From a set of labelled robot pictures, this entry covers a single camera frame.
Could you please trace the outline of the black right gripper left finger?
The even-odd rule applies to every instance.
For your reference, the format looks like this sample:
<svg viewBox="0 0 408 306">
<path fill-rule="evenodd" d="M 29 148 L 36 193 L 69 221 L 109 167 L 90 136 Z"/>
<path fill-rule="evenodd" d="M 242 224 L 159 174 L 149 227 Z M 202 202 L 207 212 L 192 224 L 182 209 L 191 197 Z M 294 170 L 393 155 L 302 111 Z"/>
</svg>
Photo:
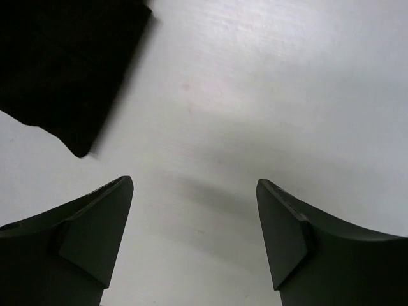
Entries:
<svg viewBox="0 0 408 306">
<path fill-rule="evenodd" d="M 83 197 L 1 227 L 1 305 L 99 305 L 133 197 L 121 176 Z"/>
</svg>

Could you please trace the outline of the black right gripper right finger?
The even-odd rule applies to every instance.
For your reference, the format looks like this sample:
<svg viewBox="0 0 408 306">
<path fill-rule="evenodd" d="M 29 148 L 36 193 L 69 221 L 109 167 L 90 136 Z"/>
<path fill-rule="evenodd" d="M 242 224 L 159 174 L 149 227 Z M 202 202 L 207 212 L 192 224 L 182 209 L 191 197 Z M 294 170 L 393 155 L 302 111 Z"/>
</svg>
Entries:
<svg viewBox="0 0 408 306">
<path fill-rule="evenodd" d="M 256 198 L 283 305 L 407 304 L 405 237 L 346 222 L 266 179 Z"/>
</svg>

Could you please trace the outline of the black skirt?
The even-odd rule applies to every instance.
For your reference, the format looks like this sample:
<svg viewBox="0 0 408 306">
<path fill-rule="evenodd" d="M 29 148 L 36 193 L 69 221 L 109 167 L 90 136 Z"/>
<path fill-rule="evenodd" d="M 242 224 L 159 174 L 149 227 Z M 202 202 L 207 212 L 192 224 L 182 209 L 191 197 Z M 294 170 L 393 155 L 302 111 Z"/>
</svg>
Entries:
<svg viewBox="0 0 408 306">
<path fill-rule="evenodd" d="M 2 1 L 1 111 L 86 156 L 151 15 L 146 1 Z"/>
</svg>

